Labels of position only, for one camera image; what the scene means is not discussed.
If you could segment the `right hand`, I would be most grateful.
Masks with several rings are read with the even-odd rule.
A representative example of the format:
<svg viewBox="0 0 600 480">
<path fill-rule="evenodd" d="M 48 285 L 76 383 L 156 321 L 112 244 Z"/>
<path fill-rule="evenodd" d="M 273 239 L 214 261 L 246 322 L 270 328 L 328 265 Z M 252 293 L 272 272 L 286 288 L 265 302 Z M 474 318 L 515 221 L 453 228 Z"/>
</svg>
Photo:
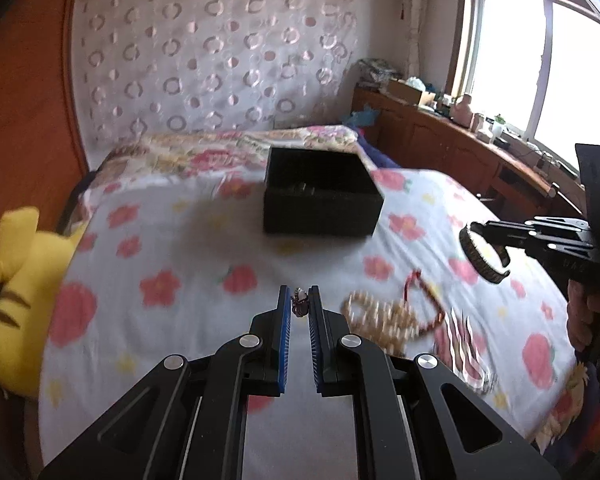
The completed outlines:
<svg viewBox="0 0 600 480">
<path fill-rule="evenodd" d="M 586 292 L 582 284 L 569 281 L 567 311 L 569 340 L 573 348 L 583 351 L 593 338 L 593 318 L 600 313 L 600 294 Z"/>
</svg>

